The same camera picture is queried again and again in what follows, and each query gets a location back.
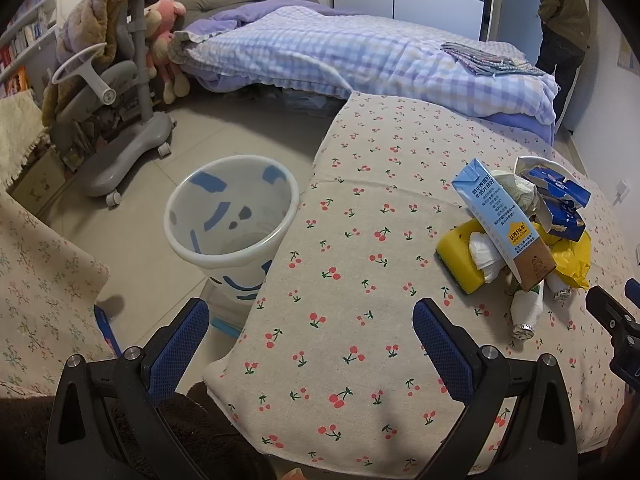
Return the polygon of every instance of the black pants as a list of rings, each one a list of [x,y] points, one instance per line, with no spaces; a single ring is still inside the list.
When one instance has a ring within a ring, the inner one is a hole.
[[[574,84],[575,73],[583,61],[584,51],[581,48],[542,24],[542,44],[536,66],[548,74],[556,71],[556,82],[560,86],[560,91],[554,99],[556,122],[564,110],[564,103],[571,85]]]

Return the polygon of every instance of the trash can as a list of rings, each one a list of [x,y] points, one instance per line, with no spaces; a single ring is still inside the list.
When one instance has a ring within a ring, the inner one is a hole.
[[[238,307],[232,323],[242,319],[244,325],[299,203],[295,177],[276,160],[228,156],[196,170],[174,190],[164,210],[164,233],[175,253],[200,267]]]

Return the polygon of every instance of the metal screw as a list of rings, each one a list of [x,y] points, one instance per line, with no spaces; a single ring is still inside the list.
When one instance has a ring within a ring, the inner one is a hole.
[[[495,346],[487,345],[482,347],[482,355],[487,359],[495,359],[499,353]]]
[[[80,354],[73,354],[69,359],[66,360],[66,365],[72,368],[75,368],[82,361],[82,356]]]
[[[138,357],[140,357],[140,353],[141,353],[141,350],[139,346],[130,346],[123,352],[124,358],[127,361],[133,361],[137,359]]]
[[[542,354],[542,362],[547,366],[556,366],[558,361],[551,354]]]

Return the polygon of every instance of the pink plush toy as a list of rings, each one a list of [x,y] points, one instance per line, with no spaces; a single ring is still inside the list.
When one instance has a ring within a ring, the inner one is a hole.
[[[168,56],[169,42],[174,36],[171,29],[174,27],[175,18],[186,12],[183,4],[173,0],[159,0],[145,11],[145,36],[150,40],[146,65],[149,68],[149,77],[154,78],[156,73],[159,73],[164,81],[162,98],[168,105],[173,103],[176,97],[184,97],[191,90],[189,80]]]

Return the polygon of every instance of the floor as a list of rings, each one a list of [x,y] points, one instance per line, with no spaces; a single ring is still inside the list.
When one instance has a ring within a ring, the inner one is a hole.
[[[108,209],[102,198],[85,197],[72,184],[44,214],[43,220],[111,269],[97,303],[111,317],[122,349],[142,346],[168,324],[184,303],[198,296],[206,277],[169,247],[162,229],[164,206],[171,192],[192,171],[210,160],[237,153],[270,156],[287,166],[300,189],[311,178],[311,163],[330,118],[285,112],[276,103],[212,95],[194,88],[170,110],[177,120],[172,154],[144,156],[118,187],[122,204]],[[562,128],[556,149],[584,172],[570,135]],[[201,380],[204,367],[223,357],[235,340],[209,327],[178,386],[186,393]],[[279,475],[294,467],[274,459]],[[309,480],[347,479],[303,468]]]

